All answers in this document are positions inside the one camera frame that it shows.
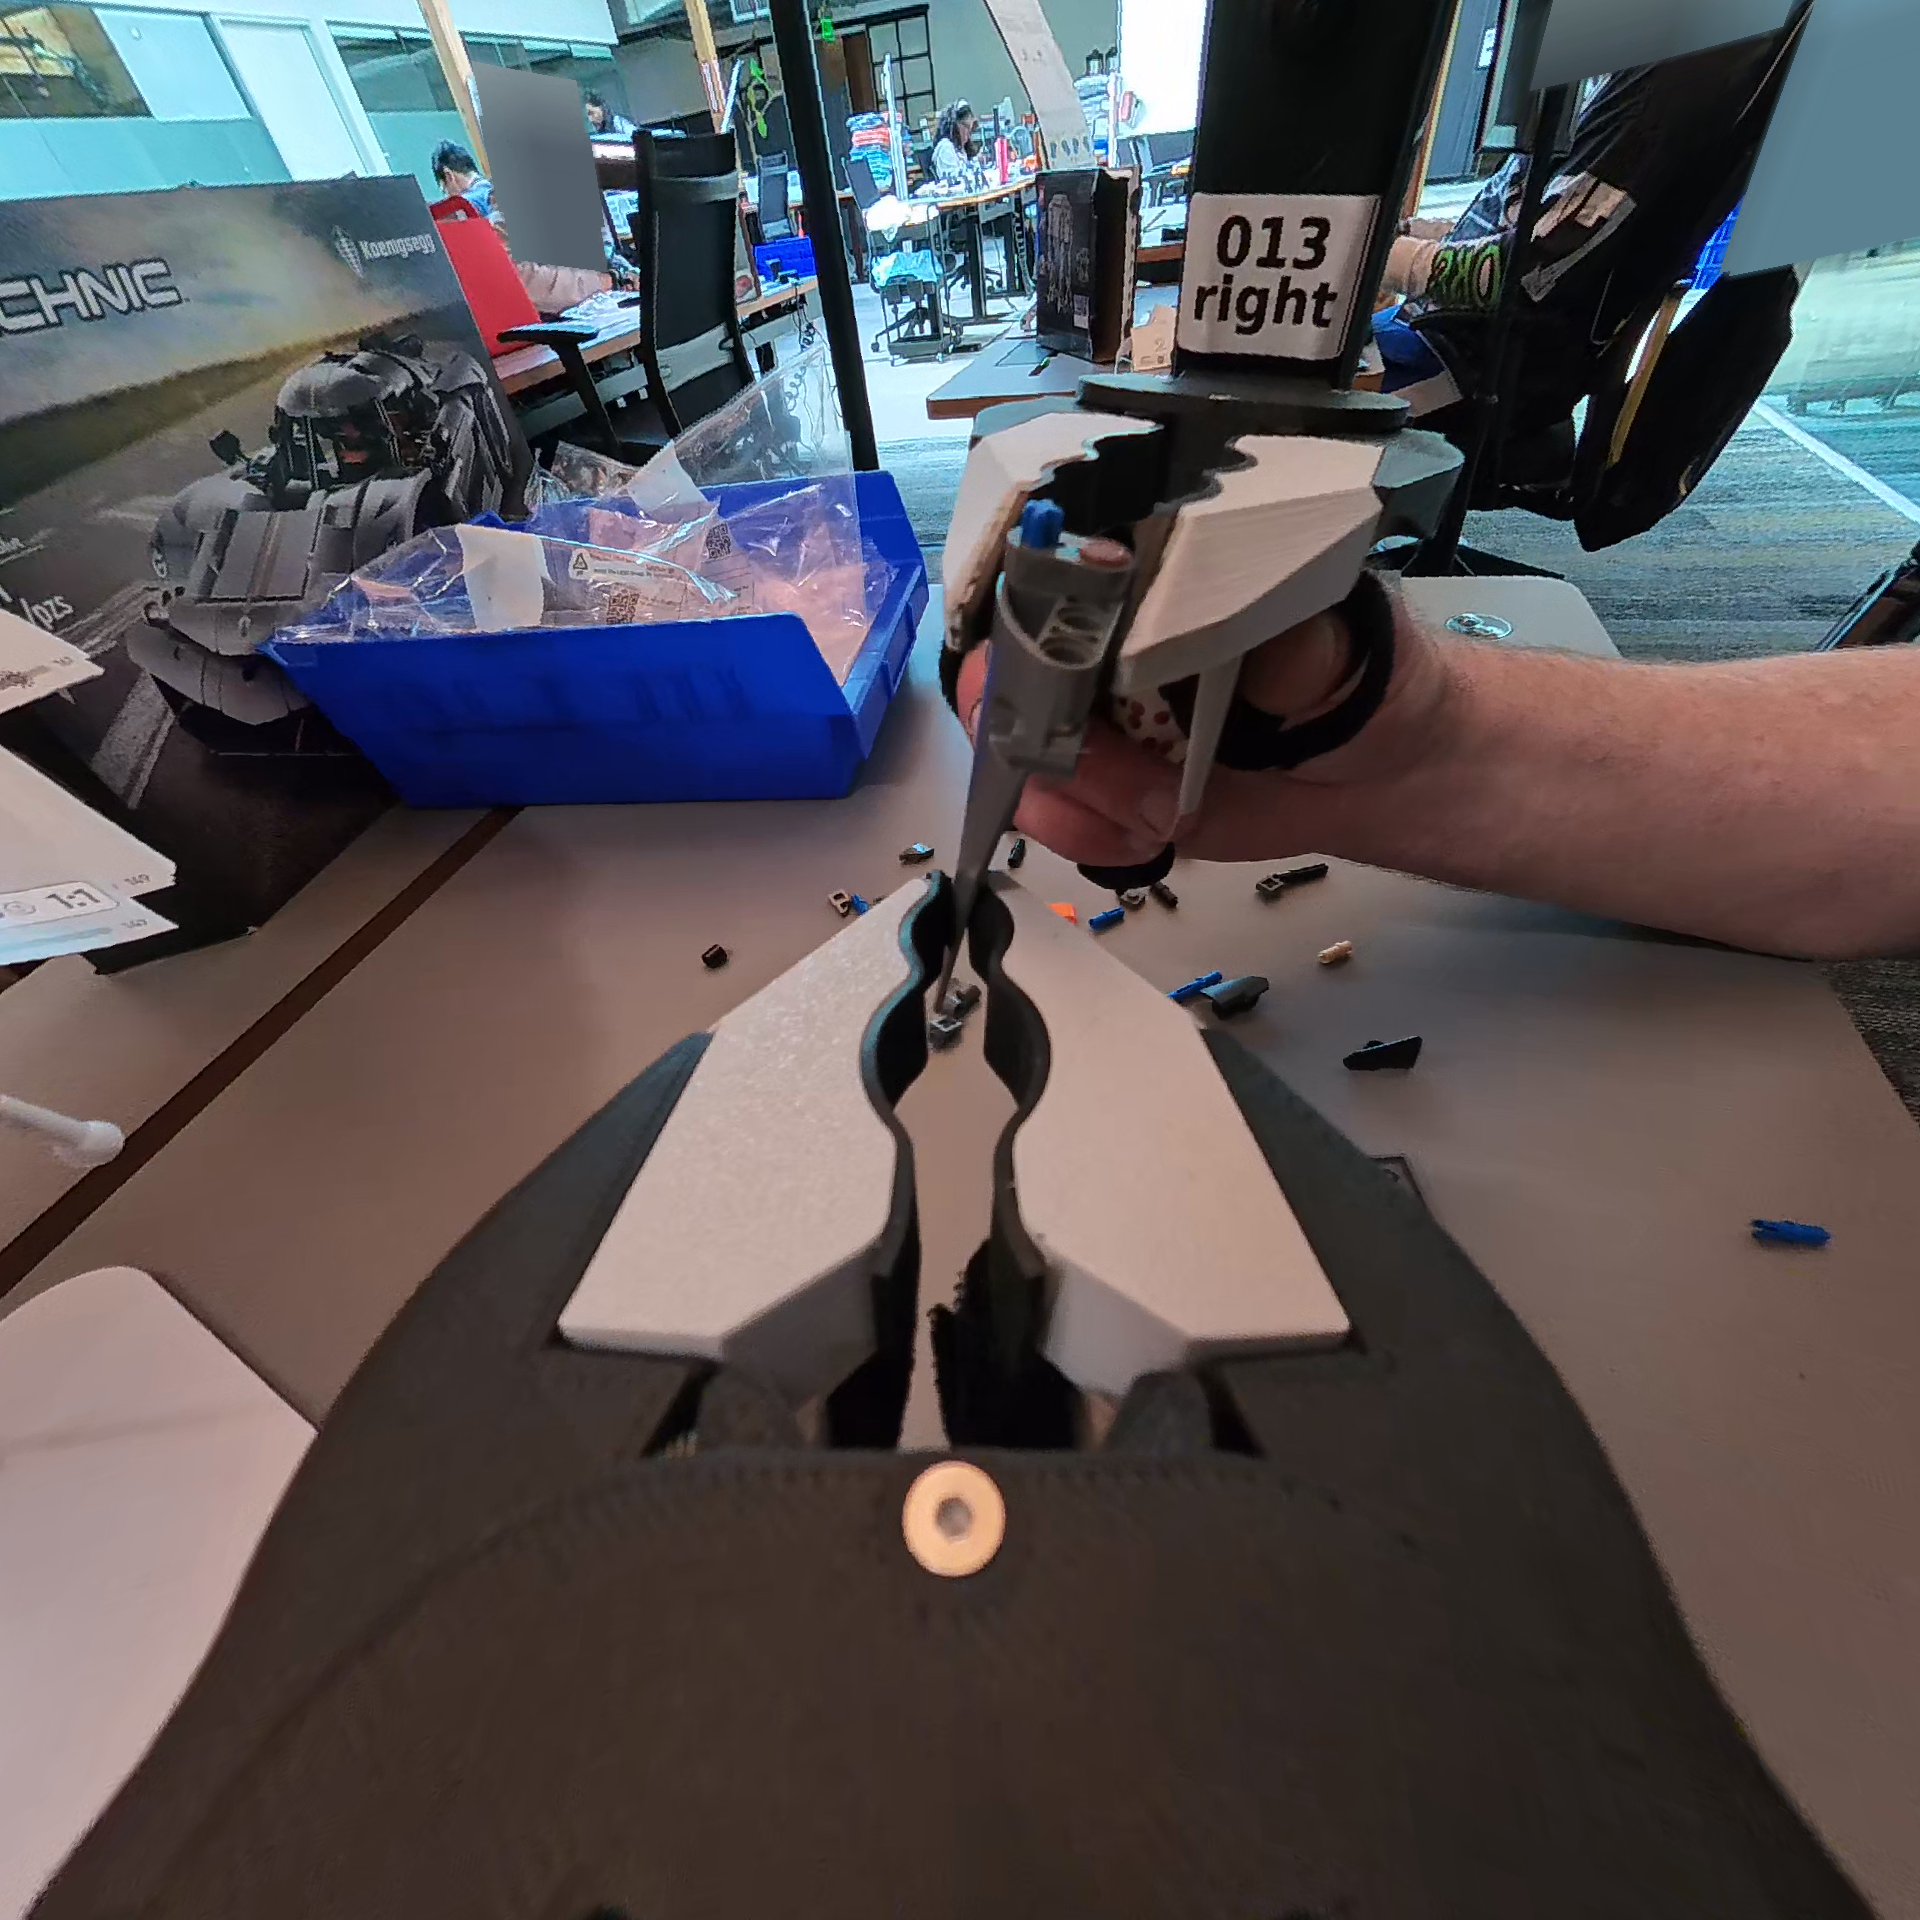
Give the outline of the instruction booklet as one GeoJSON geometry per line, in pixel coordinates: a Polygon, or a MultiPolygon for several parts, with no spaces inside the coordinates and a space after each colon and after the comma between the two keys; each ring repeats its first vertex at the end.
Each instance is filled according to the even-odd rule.
{"type": "MultiPolygon", "coordinates": [[[[6,719],[102,673],[83,649],[2,610],[6,719]]],[[[173,937],[179,926],[154,901],[175,885],[173,856],[2,747],[6,969],[173,937]]]]}

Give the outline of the person's right hand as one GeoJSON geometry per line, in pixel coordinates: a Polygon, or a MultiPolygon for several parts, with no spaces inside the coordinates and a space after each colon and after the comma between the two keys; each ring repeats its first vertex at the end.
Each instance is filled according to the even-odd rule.
{"type": "MultiPolygon", "coordinates": [[[[1199,809],[1179,811],[1182,773],[1117,725],[1095,719],[1073,775],[1031,775],[1015,827],[1075,864],[1133,865],[1178,845],[1214,861],[1338,854],[1354,822],[1430,753],[1449,703],[1449,662],[1427,626],[1393,598],[1395,677],[1344,747],[1299,769],[1214,767],[1199,809]]],[[[1265,640],[1242,662],[1240,694],[1267,718],[1303,725],[1344,694],[1352,633],[1336,610],[1265,640]]]]}

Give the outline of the grey lego blade assembly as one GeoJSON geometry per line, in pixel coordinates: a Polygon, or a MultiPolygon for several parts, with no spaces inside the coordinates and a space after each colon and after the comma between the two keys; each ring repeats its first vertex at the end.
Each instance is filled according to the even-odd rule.
{"type": "Polygon", "coordinates": [[[1006,537],[993,592],[987,673],[951,869],[951,938],[934,1005],[946,1007],[981,881],[1030,776],[1069,778],[1111,677],[1135,550],[1066,529],[1066,506],[1034,495],[1006,537]]]}

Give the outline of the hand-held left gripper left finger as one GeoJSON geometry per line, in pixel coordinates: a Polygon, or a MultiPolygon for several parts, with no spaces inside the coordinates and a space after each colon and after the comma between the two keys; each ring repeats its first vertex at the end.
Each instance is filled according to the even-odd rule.
{"type": "Polygon", "coordinates": [[[921,1281],[899,1103],[951,934],[949,878],[912,879],[719,1018],[561,1314],[573,1349],[729,1369],[831,1446],[899,1446],[921,1281]]]}

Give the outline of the white book stand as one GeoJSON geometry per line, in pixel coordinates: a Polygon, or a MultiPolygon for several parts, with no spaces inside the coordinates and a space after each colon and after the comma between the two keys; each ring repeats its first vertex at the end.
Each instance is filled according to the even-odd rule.
{"type": "Polygon", "coordinates": [[[313,1435],[138,1266],[6,1314],[6,1918],[146,1758],[313,1435]]]}

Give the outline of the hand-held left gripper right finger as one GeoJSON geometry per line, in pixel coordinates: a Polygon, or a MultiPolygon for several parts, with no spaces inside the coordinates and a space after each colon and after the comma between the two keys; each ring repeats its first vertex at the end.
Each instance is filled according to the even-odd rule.
{"type": "Polygon", "coordinates": [[[1071,1446],[1081,1399],[1339,1349],[1352,1317],[1197,1016],[1015,879],[968,934],[1015,1101],[968,1271],[968,1442],[1071,1446]]]}

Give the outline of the red chair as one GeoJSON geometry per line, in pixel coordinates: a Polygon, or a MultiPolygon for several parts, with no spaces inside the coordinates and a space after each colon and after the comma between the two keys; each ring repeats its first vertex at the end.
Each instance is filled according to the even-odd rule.
{"type": "Polygon", "coordinates": [[[531,298],[506,239],[485,215],[464,201],[438,201],[429,208],[439,239],[463,282],[474,322],[493,358],[514,352],[522,330],[537,327],[543,314],[531,298]]]}

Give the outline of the black pole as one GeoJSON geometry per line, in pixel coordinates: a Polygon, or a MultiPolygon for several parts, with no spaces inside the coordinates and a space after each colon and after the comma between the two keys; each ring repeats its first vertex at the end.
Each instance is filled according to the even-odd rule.
{"type": "Polygon", "coordinates": [[[782,69],[792,157],[800,171],[839,410],[848,430],[854,465],[857,470],[875,470],[881,457],[873,432],[873,402],[857,330],[848,241],[837,208],[825,90],[815,50],[810,5],[776,0],[770,1],[770,18],[782,69]]]}

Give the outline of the black office chair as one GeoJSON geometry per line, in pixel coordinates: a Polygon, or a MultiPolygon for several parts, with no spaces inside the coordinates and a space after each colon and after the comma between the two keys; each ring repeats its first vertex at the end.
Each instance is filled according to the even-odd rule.
{"type": "Polygon", "coordinates": [[[638,294],[509,329],[561,363],[517,400],[541,453],[574,440],[643,462],[758,379],[737,311],[731,137],[638,130],[634,154],[638,294]]]}

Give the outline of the clear plastic bags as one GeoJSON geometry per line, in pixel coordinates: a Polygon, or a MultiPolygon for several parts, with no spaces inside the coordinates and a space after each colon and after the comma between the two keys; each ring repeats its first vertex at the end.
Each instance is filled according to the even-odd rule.
{"type": "Polygon", "coordinates": [[[360,567],[278,645],[794,614],[843,679],[907,561],[857,501],[825,347],[645,464],[558,443],[522,520],[421,531],[360,567]]]}

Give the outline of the person's right forearm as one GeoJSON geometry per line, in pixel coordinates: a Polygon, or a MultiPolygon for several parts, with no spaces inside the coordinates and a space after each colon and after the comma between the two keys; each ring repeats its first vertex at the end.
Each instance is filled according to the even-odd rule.
{"type": "Polygon", "coordinates": [[[1915,955],[1918,661],[1446,650],[1408,873],[1813,960],[1915,955]]]}

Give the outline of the blue plastic bin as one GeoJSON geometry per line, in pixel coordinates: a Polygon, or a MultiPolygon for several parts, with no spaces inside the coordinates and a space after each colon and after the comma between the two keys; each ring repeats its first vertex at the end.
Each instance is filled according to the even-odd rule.
{"type": "Polygon", "coordinates": [[[264,645],[414,809],[837,799],[873,753],[929,607],[917,527],[857,470],[907,561],[843,679],[795,614],[264,645]]]}

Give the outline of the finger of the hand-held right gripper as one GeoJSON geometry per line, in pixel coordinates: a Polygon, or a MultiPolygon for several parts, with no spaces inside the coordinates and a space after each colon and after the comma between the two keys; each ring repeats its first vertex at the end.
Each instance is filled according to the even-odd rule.
{"type": "Polygon", "coordinates": [[[1242,661],[1358,581],[1383,502],[1371,440],[1247,435],[1240,464],[1174,519],[1121,641],[1121,686],[1169,686],[1242,661]]]}
{"type": "Polygon", "coordinates": [[[945,546],[945,661],[976,647],[1009,534],[1030,501],[1058,504],[1071,537],[1137,543],[1137,527],[1161,509],[1171,472],[1171,427],[1151,418],[1066,406],[979,439],[945,546]]]}

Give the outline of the dark printed box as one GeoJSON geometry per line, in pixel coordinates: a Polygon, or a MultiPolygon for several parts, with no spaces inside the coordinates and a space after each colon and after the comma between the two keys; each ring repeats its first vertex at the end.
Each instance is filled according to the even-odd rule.
{"type": "Polygon", "coordinates": [[[1047,169],[1035,217],[1035,336],[1113,368],[1137,313],[1138,174],[1047,169]]]}

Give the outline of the lego set box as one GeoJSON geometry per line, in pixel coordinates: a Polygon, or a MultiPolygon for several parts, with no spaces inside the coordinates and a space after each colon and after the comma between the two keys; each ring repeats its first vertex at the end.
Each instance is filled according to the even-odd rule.
{"type": "Polygon", "coordinates": [[[102,974],[245,937],[395,803],[270,640],[533,453],[418,185],[6,201],[6,614],[90,677],[6,745],[158,856],[102,974]]]}

